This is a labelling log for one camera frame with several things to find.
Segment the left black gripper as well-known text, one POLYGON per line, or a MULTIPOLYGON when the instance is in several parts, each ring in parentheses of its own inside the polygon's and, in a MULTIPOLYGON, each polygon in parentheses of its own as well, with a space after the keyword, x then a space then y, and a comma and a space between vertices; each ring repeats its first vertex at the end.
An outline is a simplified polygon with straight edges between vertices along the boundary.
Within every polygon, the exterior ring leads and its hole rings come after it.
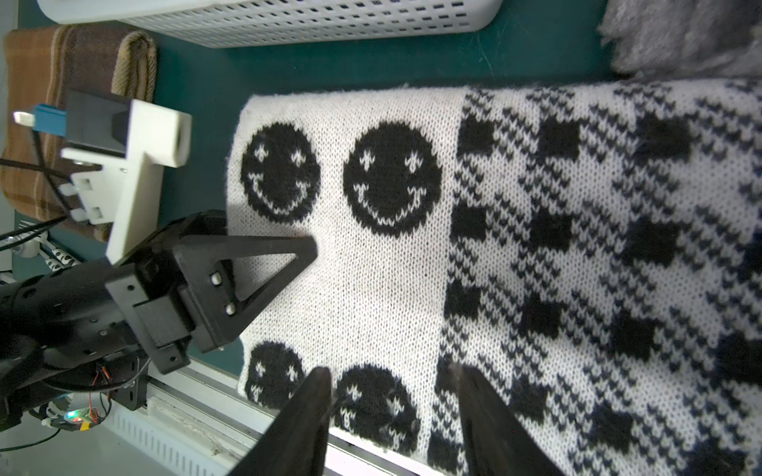
POLYGON ((221 210, 151 232, 112 269, 105 287, 157 370, 190 364, 234 341, 315 261, 314 238, 227 236, 221 210))

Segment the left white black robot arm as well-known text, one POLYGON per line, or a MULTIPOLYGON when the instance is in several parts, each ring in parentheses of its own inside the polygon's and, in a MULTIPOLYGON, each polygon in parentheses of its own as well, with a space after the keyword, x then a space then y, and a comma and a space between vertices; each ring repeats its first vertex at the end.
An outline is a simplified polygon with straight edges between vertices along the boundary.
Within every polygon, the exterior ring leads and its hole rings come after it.
POLYGON ((1 426, 63 394, 169 374, 189 347, 232 343, 315 259, 309 236, 233 236, 223 212, 178 219, 116 263, 87 262, 1 290, 1 426))

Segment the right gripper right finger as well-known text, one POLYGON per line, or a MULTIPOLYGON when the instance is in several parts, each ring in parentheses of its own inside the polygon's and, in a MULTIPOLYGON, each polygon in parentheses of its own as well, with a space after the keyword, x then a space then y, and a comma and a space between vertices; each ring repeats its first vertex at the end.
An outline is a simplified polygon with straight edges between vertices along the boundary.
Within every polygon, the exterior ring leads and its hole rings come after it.
POLYGON ((560 475, 484 375, 452 364, 464 453, 471 475, 560 475))

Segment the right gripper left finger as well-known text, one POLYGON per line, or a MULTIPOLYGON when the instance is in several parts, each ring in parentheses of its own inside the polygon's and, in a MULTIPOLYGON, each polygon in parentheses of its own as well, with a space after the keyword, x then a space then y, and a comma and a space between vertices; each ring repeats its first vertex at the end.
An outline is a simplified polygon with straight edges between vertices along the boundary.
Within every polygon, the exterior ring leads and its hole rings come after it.
POLYGON ((333 404, 331 371, 317 367, 229 476, 321 475, 333 404))

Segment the white perforated plastic basket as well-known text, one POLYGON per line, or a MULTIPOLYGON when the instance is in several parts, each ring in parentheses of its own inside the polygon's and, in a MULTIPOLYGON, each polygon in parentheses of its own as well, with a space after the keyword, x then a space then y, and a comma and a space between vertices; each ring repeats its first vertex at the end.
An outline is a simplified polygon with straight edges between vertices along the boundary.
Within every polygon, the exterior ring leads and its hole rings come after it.
POLYGON ((470 33, 498 1, 100 0, 42 1, 59 24, 121 22, 210 49, 470 33))

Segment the white black smiley scarf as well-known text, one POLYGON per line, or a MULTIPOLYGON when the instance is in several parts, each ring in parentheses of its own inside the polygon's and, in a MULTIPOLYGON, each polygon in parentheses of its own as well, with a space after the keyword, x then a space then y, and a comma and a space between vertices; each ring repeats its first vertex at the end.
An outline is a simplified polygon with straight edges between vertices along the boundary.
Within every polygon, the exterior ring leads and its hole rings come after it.
POLYGON ((559 470, 761 471, 761 83, 254 96, 232 235, 317 259, 241 335, 238 389, 316 367, 333 425, 468 473, 478 368, 559 470))

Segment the grey fuzzy scarf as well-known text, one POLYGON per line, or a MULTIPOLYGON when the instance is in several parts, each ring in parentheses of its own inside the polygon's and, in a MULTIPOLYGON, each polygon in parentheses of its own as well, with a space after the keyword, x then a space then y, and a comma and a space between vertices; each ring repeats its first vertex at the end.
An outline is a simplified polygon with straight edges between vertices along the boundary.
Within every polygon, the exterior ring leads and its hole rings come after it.
POLYGON ((761 75, 759 1, 609 1, 598 30, 619 75, 761 75))

